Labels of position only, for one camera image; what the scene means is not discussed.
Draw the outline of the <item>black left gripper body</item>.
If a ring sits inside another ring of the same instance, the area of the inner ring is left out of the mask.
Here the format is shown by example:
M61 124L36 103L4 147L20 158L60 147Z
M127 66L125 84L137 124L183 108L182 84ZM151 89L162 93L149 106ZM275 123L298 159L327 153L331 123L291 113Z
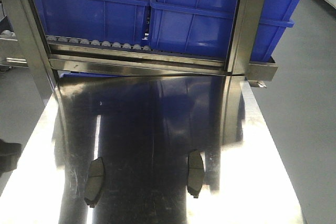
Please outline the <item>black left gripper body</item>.
M20 143L10 143L1 139L1 176L17 168L21 154Z

